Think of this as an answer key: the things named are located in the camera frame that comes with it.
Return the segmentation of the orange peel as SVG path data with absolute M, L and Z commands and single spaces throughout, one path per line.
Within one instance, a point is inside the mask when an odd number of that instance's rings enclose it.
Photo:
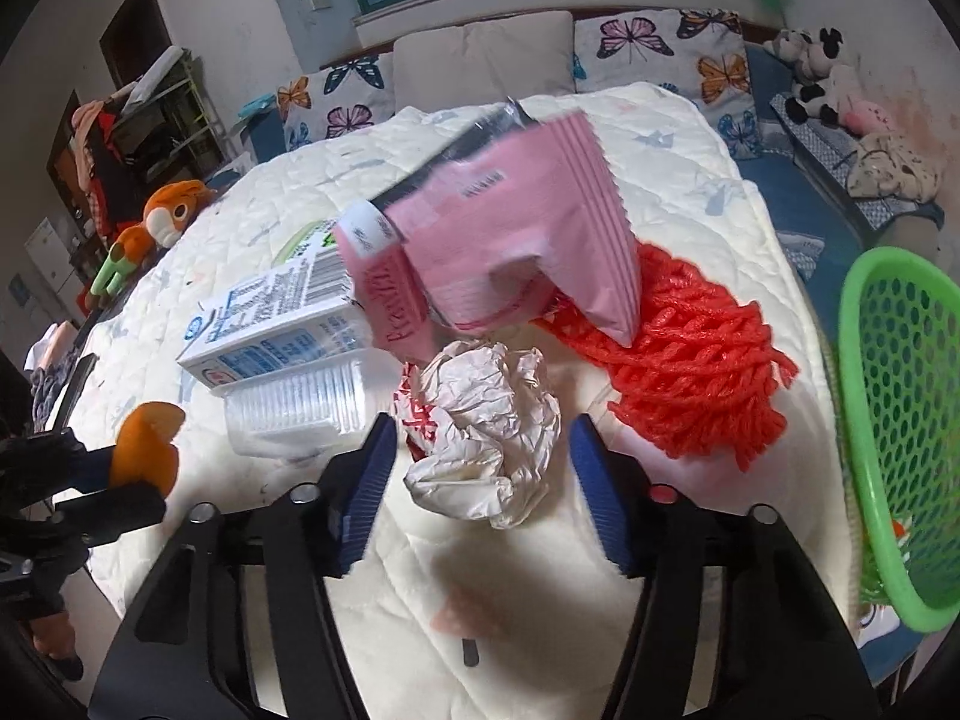
M 149 483 L 167 497 L 179 474 L 179 449 L 174 439 L 184 426 L 185 413 L 166 401 L 147 401 L 122 422 L 110 459 L 109 488 Z

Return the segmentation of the white paper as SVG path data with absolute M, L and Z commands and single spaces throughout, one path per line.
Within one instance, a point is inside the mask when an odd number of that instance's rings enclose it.
M 407 362 L 392 399 L 412 465 L 404 484 L 418 507 L 511 530 L 548 493 L 562 433 L 560 402 L 537 348 L 453 341 Z

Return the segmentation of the white blue milk carton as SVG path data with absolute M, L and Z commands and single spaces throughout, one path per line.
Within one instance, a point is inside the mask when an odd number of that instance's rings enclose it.
M 208 388 L 370 348 L 373 330 L 338 253 L 335 223 L 304 226 L 267 270 L 213 301 L 185 332 L 178 364 Z

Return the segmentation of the pink snack wrapper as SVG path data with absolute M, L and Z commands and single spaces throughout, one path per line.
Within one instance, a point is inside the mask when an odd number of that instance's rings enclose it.
M 402 361 L 537 319 L 556 294 L 622 346 L 640 327 L 635 236 L 581 109 L 534 121 L 501 106 L 348 206 L 334 238 L 374 343 Z

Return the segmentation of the red mesh net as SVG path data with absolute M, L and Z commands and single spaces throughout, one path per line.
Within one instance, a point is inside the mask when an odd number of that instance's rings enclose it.
M 799 366 L 773 343 L 758 302 L 731 291 L 664 249 L 640 242 L 640 313 L 633 343 L 608 338 L 565 294 L 534 320 L 608 375 L 607 410 L 670 458 L 729 452 L 748 472 L 784 434 L 773 405 Z

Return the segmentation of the orange fox plush toy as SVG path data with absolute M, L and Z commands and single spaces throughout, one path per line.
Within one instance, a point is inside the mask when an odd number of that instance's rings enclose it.
M 217 192 L 197 179 L 158 188 L 145 203 L 142 221 L 119 232 L 110 244 L 104 262 L 86 291 L 85 309 L 96 309 L 117 298 L 125 283 L 145 268 L 149 255 L 158 249 L 171 249 L 190 223 L 216 198 Z

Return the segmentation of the blue sofa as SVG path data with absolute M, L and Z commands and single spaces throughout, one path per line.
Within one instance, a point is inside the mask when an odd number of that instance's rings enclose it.
M 747 46 L 761 154 L 743 161 L 740 174 L 758 185 L 775 229 L 791 234 L 793 245 L 815 241 L 814 270 L 800 282 L 818 312 L 833 309 L 841 283 L 857 255 L 874 245 L 895 245 L 934 262 L 939 255 L 940 224 L 931 213 L 893 218 L 872 229 L 841 185 L 798 145 L 773 109 L 773 98 L 793 86 L 791 69 L 763 47 Z

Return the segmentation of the green plastic waste basket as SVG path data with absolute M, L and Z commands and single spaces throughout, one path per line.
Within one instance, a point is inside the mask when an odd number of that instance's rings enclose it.
M 839 301 L 844 432 L 866 532 L 866 585 L 907 628 L 958 616 L 958 286 L 876 247 Z

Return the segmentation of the butterfly pillow left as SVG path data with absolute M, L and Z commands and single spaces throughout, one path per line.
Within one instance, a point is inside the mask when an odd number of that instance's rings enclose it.
M 275 99 L 286 149 L 388 121 L 397 110 L 393 58 L 392 52 L 360 55 L 280 86 Z

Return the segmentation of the butterfly pillow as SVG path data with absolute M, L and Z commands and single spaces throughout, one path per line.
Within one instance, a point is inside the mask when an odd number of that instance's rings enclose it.
M 280 86 L 275 99 L 286 149 L 388 121 L 397 110 L 393 58 L 392 52 L 360 55 Z
M 732 158 L 761 154 L 743 26 L 735 11 L 645 8 L 578 20 L 573 76 L 579 93 L 636 82 L 692 101 Z

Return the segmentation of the spotted cream cloth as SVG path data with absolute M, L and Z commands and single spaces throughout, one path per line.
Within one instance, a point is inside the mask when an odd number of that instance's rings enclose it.
M 932 202 L 942 185 L 942 167 L 919 154 L 901 133 L 869 133 L 859 140 L 846 190 L 853 199 Z

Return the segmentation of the beige cushion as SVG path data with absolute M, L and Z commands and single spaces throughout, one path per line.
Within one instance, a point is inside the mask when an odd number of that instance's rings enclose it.
M 395 107 L 436 112 L 573 94 L 573 37 L 569 11 L 412 32 L 394 43 Z

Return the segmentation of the butterfly pillow right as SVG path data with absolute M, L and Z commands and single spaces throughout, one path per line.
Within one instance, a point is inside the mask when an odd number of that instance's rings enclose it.
M 636 82 L 692 101 L 732 158 L 761 154 L 743 26 L 735 11 L 645 8 L 578 20 L 573 76 L 579 93 Z

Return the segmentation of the pink plush toy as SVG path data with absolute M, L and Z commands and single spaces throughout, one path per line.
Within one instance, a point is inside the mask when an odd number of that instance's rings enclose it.
M 869 99 L 853 101 L 839 121 L 855 137 L 866 137 L 873 133 L 885 135 L 896 130 L 893 115 L 880 104 L 873 103 Z

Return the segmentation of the black white cow plush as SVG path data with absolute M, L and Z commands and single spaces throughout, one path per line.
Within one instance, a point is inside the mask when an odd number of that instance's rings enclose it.
M 839 127 L 861 94 L 859 76 L 844 44 L 843 32 L 820 28 L 782 29 L 763 43 L 768 54 L 793 69 L 793 91 L 784 110 L 789 121 L 805 124 L 817 119 L 827 127 Z

